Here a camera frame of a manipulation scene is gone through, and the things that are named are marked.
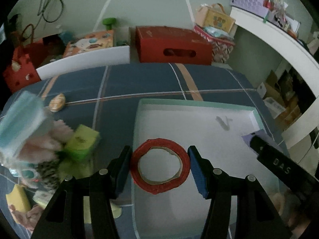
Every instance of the wall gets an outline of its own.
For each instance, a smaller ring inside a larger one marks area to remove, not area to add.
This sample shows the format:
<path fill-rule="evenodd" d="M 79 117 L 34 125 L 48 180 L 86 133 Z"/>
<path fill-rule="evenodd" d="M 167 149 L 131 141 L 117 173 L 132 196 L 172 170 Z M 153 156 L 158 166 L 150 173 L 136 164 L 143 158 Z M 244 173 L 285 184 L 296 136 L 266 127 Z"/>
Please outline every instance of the wall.
<path fill-rule="evenodd" d="M 39 17 L 37 11 L 40 0 L 20 0 L 12 9 L 10 16 L 21 13 L 20 28 L 29 23 L 36 24 Z M 57 33 L 57 25 L 63 30 L 71 30 L 76 36 L 102 30 L 104 26 L 96 25 L 101 11 L 101 18 L 117 17 L 118 27 L 136 25 L 166 25 L 182 28 L 192 28 L 192 15 L 202 3 L 221 3 L 227 13 L 231 7 L 229 0 L 63 0 L 65 10 L 61 18 L 53 24 L 40 23 L 35 36 L 42 37 Z M 307 39 L 312 18 L 299 0 L 287 0 L 288 12 L 297 20 L 301 20 L 300 37 Z M 59 14 L 61 6 L 55 0 L 48 8 L 49 19 Z M 256 87 L 266 79 L 270 70 L 275 70 L 282 57 L 271 47 L 251 33 L 238 29 L 235 36 L 236 48 L 231 54 L 229 65 L 247 76 Z"/>

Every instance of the blue tablecloth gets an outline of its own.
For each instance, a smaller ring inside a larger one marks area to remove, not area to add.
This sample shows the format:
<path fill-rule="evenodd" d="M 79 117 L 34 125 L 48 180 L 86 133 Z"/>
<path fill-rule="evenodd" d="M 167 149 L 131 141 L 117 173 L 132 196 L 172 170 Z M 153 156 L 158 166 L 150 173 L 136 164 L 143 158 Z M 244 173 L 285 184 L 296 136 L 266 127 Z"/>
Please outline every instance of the blue tablecloth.
<path fill-rule="evenodd" d="M 255 107 L 266 132 L 277 144 L 281 132 L 270 112 L 244 75 L 214 66 L 176 65 L 167 63 L 127 64 L 102 66 L 63 74 L 23 88 L 8 100 L 3 117 L 19 94 L 30 91 L 44 99 L 45 105 L 63 93 L 66 107 L 54 113 L 71 128 L 84 124 L 99 131 L 101 141 L 94 154 L 95 171 L 108 166 L 117 158 L 125 145 L 133 143 L 133 130 L 138 102 L 142 98 L 198 100 L 239 104 Z M 281 143 L 285 154 L 288 150 Z M 0 166 L 0 208 L 21 239 L 30 238 L 17 225 L 8 210 L 5 194 L 11 192 L 17 179 Z M 126 205 L 120 218 L 115 220 L 120 238 L 136 238 L 132 225 L 131 190 L 128 179 L 117 204 Z"/>

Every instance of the yellow bag with cartoon print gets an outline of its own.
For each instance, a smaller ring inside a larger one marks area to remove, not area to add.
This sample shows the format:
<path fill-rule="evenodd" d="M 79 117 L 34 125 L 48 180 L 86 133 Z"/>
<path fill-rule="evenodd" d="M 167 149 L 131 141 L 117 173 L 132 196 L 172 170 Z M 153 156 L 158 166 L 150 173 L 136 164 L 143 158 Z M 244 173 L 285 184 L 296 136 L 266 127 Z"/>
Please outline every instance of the yellow bag with cartoon print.
<path fill-rule="evenodd" d="M 220 3 L 202 4 L 197 10 L 195 23 L 202 28 L 212 26 L 229 33 L 235 23 L 235 19 L 225 13 L 224 7 Z"/>

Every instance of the red tape roll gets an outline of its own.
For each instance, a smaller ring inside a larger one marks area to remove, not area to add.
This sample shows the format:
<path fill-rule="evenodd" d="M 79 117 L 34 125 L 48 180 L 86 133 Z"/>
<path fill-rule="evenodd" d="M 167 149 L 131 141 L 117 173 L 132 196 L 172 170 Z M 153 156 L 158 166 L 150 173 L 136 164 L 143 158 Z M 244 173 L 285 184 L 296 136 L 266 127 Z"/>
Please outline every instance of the red tape roll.
<path fill-rule="evenodd" d="M 149 181 L 146 178 L 143 178 L 138 170 L 138 162 L 140 158 L 149 150 L 154 148 L 161 148 L 173 155 L 176 155 L 181 163 L 181 168 L 178 173 L 165 182 Z M 130 162 L 130 170 L 134 182 L 141 189 L 152 194 L 158 194 L 177 188 L 184 183 L 189 175 L 190 160 L 184 148 L 182 148 L 178 143 L 164 138 L 149 139 L 133 152 Z"/>

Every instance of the silver bolt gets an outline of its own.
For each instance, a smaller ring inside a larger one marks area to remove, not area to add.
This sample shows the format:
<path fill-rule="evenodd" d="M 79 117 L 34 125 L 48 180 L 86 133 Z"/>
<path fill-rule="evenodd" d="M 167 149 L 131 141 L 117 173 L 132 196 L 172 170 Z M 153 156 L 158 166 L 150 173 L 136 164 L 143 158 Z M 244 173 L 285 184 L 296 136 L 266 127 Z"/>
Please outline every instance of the silver bolt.
<path fill-rule="evenodd" d="M 64 180 L 65 181 L 70 181 L 70 180 L 72 180 L 73 179 L 73 176 L 72 175 L 70 175 L 70 174 L 67 174 L 65 177 L 64 177 Z"/>
<path fill-rule="evenodd" d="M 247 179 L 250 181 L 250 182 L 254 182 L 256 180 L 256 177 L 253 176 L 253 175 L 248 175 L 247 176 Z"/>
<path fill-rule="evenodd" d="M 98 172 L 100 175 L 106 175 L 108 173 L 108 170 L 107 169 L 101 169 L 99 170 Z"/>
<path fill-rule="evenodd" d="M 222 170 L 221 169 L 219 169 L 219 168 L 215 168 L 214 170 L 213 170 L 213 173 L 214 174 L 216 174 L 216 175 L 220 175 L 220 174 L 222 174 Z"/>

